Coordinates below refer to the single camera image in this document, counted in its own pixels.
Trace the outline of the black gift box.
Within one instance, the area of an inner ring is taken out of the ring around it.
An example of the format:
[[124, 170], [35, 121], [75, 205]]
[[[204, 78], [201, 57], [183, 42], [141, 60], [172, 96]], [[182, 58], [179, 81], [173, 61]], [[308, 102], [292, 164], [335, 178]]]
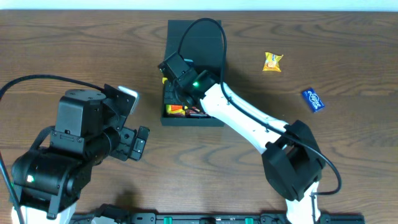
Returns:
[[[223, 38], [218, 26], [214, 23], [169, 20], [164, 59], [174, 52], [178, 52], [195, 69], [197, 74], [211, 72], [217, 77], [220, 75]], [[195, 106], [201, 110], [199, 102], [196, 102]], [[224, 126], [223, 122], [211, 116], [209, 118], [167, 116], [164, 102], [160, 121], [163, 126]]]

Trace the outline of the long yellow orange snack packet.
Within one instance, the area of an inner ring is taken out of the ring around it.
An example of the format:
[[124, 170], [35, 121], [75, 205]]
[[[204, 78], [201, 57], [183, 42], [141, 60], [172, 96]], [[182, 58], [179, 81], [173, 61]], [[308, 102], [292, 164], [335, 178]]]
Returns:
[[184, 117], [186, 115], [187, 106], [179, 100], [177, 92], [174, 86], [167, 78], [162, 78], [162, 83], [164, 84], [164, 107], [165, 114], [171, 117]]

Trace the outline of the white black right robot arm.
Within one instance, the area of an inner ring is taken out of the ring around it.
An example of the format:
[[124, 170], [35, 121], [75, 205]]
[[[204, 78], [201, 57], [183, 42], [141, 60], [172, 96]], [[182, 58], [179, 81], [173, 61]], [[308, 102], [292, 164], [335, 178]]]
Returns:
[[223, 76], [199, 72], [180, 54], [173, 53], [158, 66], [176, 97], [202, 110], [248, 140], [261, 154], [268, 183], [285, 198], [290, 223], [317, 223], [321, 213], [317, 188], [325, 161], [310, 128], [273, 118], [236, 95]]

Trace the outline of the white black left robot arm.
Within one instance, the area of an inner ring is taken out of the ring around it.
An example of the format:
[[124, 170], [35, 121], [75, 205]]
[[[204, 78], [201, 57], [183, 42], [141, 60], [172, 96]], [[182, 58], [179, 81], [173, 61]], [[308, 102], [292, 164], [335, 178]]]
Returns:
[[94, 166], [107, 157], [138, 161], [149, 128], [124, 125], [138, 101], [138, 92], [124, 86], [66, 91], [55, 125], [43, 129], [12, 165], [20, 203], [12, 212], [13, 223], [68, 223]]

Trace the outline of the red Hello Panda box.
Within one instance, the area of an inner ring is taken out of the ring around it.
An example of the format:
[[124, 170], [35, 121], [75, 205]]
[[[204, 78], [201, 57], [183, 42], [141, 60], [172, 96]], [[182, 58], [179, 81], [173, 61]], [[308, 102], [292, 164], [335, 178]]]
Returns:
[[196, 107], [193, 108], [185, 108], [185, 116], [188, 118], [209, 118], [210, 116], [197, 109]]

